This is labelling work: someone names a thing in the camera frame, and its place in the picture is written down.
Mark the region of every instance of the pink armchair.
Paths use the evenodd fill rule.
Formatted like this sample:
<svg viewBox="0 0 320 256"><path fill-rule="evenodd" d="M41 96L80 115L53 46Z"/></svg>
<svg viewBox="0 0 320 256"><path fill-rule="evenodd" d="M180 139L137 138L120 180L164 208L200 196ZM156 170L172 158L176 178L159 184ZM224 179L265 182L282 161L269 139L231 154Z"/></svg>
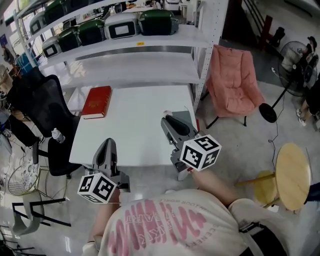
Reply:
<svg viewBox="0 0 320 256"><path fill-rule="evenodd" d="M247 115L265 102L257 85L251 53L215 45L210 71L208 92L202 100L210 93L217 118L207 129L222 117L243 116L243 125L247 126Z"/></svg>

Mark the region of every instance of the shelf rack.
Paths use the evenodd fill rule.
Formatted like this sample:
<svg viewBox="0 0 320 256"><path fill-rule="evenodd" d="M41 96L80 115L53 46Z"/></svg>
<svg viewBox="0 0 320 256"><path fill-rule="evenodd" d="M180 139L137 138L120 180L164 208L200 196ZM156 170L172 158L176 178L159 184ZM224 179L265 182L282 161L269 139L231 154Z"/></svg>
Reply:
<svg viewBox="0 0 320 256"><path fill-rule="evenodd" d="M119 0L103 0L85 6L48 24L30 38L25 39L22 36L22 31L25 29L21 30L20 26L23 26L23 22L19 22L20 19L46 2L48 1L32 0L25 9L18 13L13 12L19 39L33 67L36 64L27 51L29 43L63 21L88 13L93 9L119 3ZM219 44L223 31L229 1L193 0L193 2L196 6L194 11L197 27L179 25L179 31L168 36L142 36L140 34L116 40L107 39L63 52L45 60L39 68L45 74L56 73L62 88L116 85L122 82L191 84L193 109L196 111L207 79L214 44ZM129 48L149 46L190 47L191 50L190 53L147 51L94 56L94 54L111 50L125 51ZM85 57L85 59L76 60L80 57Z"/></svg>

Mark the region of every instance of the red book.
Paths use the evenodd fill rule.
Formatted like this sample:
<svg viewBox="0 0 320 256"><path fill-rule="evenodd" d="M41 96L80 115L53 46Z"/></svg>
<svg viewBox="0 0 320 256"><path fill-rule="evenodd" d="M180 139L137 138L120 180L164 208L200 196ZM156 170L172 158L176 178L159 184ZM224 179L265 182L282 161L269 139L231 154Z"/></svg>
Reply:
<svg viewBox="0 0 320 256"><path fill-rule="evenodd" d="M82 109L84 119L104 118L111 98L110 86L91 88Z"/></svg>

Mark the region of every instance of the sneaker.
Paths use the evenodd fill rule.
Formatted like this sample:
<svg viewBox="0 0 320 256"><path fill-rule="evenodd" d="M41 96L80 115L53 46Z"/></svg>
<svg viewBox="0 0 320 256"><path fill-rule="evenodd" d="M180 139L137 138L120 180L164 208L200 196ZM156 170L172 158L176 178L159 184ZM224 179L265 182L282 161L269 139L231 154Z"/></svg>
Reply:
<svg viewBox="0 0 320 256"><path fill-rule="evenodd" d="M297 109L297 110L296 110L296 115L297 115L297 117L298 117L298 118L300 118L300 117L301 117L302 112L301 112L301 110L300 110L300 109Z"/></svg>
<svg viewBox="0 0 320 256"><path fill-rule="evenodd" d="M302 118L299 118L299 123L302 124L302 126L306 126L306 121L304 121Z"/></svg>

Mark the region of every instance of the wooden stool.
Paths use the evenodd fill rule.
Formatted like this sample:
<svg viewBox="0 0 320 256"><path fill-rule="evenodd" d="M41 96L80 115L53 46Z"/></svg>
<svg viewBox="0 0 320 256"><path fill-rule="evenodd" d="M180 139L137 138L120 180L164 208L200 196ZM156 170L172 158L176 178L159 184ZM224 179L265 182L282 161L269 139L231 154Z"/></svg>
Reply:
<svg viewBox="0 0 320 256"><path fill-rule="evenodd" d="M279 151L275 172L262 171L256 179L235 185L255 183L254 194L261 203L267 203L278 193L279 198L268 202L264 208L281 200L288 210L296 211L307 199L310 181L311 171L305 154L296 144L287 143Z"/></svg>
<svg viewBox="0 0 320 256"><path fill-rule="evenodd" d="M269 207L269 204L274 204L275 198L277 196L277 185L275 179L275 173L271 170L261 171L256 179L247 180L235 184L236 186L251 184L254 185L254 197L261 203L264 207Z"/></svg>

